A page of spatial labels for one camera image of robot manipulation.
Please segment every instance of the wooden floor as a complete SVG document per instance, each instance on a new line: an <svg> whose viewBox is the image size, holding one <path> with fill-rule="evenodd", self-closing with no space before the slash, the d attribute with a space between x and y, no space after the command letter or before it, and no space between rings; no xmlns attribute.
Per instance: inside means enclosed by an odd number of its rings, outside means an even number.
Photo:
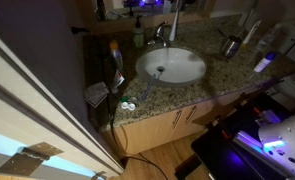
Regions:
<svg viewBox="0 0 295 180"><path fill-rule="evenodd" d="M189 158L193 152L190 148L191 143L202 133L197 133L174 142L153 148L142 152L148 160L158 165L166 174L169 180L176 180L175 168L184 160ZM165 179L161 172L152 165L134 159L129 159L124 173L118 177L109 178L109 180L162 180ZM192 172L186 180L207 180L208 170L202 164Z"/></svg>

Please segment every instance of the sink drain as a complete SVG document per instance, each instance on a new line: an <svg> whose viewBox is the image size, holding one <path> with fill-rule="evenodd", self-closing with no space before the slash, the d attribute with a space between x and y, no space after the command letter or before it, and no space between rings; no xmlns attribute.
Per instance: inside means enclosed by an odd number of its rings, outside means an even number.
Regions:
<svg viewBox="0 0 295 180"><path fill-rule="evenodd" d="M161 72L161 73L164 72L165 69L166 69L166 68L165 68L164 66L158 66L158 67L157 67L157 70L158 70L159 72Z"/></svg>

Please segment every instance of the metal cup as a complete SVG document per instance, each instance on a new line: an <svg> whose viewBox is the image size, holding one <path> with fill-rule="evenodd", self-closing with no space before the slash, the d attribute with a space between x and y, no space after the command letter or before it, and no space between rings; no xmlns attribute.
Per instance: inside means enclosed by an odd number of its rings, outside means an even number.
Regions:
<svg viewBox="0 0 295 180"><path fill-rule="evenodd" d="M242 39L237 36L229 36L226 39L227 41L221 48L221 54L227 58L230 58L236 54L239 46L242 43Z"/></svg>

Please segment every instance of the mirror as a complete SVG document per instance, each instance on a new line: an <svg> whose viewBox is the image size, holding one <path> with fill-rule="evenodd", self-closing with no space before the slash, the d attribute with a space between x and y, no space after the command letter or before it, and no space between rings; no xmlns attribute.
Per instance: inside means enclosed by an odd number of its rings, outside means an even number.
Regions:
<svg viewBox="0 0 295 180"><path fill-rule="evenodd" d="M206 0L95 0L98 21L204 10Z"/></svg>

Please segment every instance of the bathroom sink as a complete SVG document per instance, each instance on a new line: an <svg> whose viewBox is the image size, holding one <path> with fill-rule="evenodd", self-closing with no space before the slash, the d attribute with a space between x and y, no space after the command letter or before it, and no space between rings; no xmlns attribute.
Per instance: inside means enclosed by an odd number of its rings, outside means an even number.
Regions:
<svg viewBox="0 0 295 180"><path fill-rule="evenodd" d="M146 82L152 77L159 87L184 87L199 81L206 72L206 65L195 53L180 48L150 51L136 63L138 76Z"/></svg>

